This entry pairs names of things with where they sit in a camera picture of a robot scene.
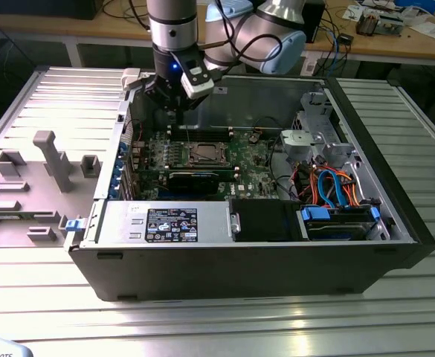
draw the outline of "blue tab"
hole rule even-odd
[[[126,145],[124,142],[120,141],[120,143],[118,144],[118,149],[123,150],[123,151],[128,151],[128,145]]]
[[[115,189],[111,188],[110,190],[108,190],[108,198],[109,199],[117,199],[118,198],[118,191],[116,191]]]
[[[69,219],[65,225],[65,230],[67,232],[78,232],[84,231],[86,229],[86,219]]]
[[[305,207],[301,211],[301,215],[303,217],[303,221],[309,221],[313,219],[318,219],[318,220],[331,219],[329,215],[329,211],[325,207],[316,207],[316,206]]]
[[[112,179],[110,180],[110,186],[112,186],[112,188],[114,188],[115,186],[118,186],[120,184],[120,182],[118,181],[118,177],[112,177]]]
[[[311,216],[310,216],[310,214],[308,212],[308,208],[304,208],[301,211],[301,216],[303,217],[303,221],[309,221],[310,220]]]
[[[377,207],[371,207],[371,214],[373,215],[373,217],[376,221],[379,221],[379,219],[381,218],[381,214],[379,213],[379,210]]]

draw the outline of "white paper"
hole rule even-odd
[[[432,22],[424,22],[423,24],[412,26],[413,30],[420,32],[426,36],[435,39],[435,24]]]
[[[364,6],[350,5],[344,12],[343,19],[353,20],[357,22],[359,21],[359,18],[361,17],[364,9]]]
[[[370,7],[366,7],[366,6],[350,5],[346,9],[342,17],[343,19],[346,20],[352,20],[358,22],[363,11],[365,10],[368,10],[371,13],[384,13],[384,11],[371,9]]]

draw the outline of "warning label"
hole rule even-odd
[[[146,241],[149,243],[197,242],[197,209],[149,209]]]

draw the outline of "wooden table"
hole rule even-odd
[[[394,62],[435,65],[435,39],[405,28],[402,36],[373,37],[355,33],[355,22],[343,20],[344,8],[350,0],[328,0],[329,12],[341,32],[354,36],[350,60]],[[135,4],[146,4],[135,0]],[[121,15],[120,0],[107,7],[108,12]],[[205,37],[205,6],[198,6],[199,41]],[[11,37],[39,41],[62,42],[65,44],[71,65],[81,67],[82,60],[78,44],[121,45],[132,47],[151,46],[150,34],[141,26],[124,19],[114,19],[105,13],[97,14],[92,21],[51,18],[40,16],[0,15],[0,27]],[[303,56],[306,58],[302,74],[311,74],[312,64],[331,51],[331,43],[323,31],[319,31],[315,43],[307,44]]]

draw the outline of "blue cable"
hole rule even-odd
[[[344,197],[344,194],[341,189],[341,183],[339,181],[338,175],[336,173],[324,170],[320,173],[320,176],[318,177],[318,193],[320,194],[321,198],[331,207],[335,208],[335,204],[329,200],[328,197],[326,197],[324,190],[323,190],[323,178],[326,176],[326,174],[330,174],[333,176],[334,182],[335,182],[335,191],[336,191],[336,197],[338,197],[338,202],[341,206],[347,206],[348,202],[346,201],[346,198]]]
[[[338,53],[339,53],[339,44],[336,39],[335,34],[330,30],[326,29],[326,31],[331,35],[333,38],[333,45],[335,46],[335,57],[333,58],[333,63],[331,64],[331,67],[329,67],[328,77],[331,76],[331,73],[333,72],[333,69],[335,69],[336,60],[338,59]]]

